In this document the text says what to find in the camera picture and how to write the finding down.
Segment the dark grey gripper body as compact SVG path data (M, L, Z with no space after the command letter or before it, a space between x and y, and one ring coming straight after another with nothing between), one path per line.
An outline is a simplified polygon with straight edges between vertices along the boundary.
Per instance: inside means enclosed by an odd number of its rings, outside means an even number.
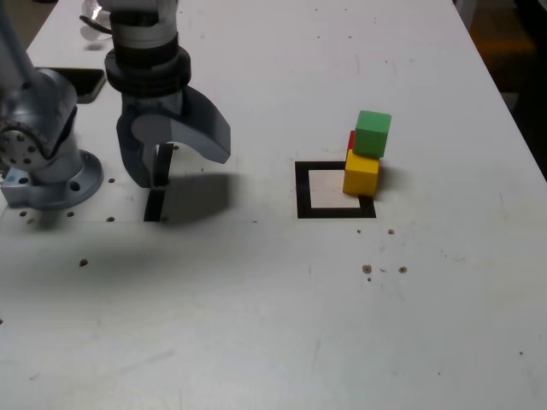
M135 87L121 88L121 118L134 120L142 114L159 114L180 120L191 111L190 87L182 87L175 93L160 97L138 96Z

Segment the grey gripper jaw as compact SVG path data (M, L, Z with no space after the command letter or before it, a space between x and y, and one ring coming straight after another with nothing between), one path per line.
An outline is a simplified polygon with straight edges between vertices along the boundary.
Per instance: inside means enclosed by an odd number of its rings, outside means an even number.
M231 127L219 109L190 86L182 91L180 113L151 108L132 122L131 129L133 136L145 145L184 144L220 164L231 156Z
M116 130L121 159L133 181L142 188L153 186L155 147L138 141L132 133L134 115L121 115Z

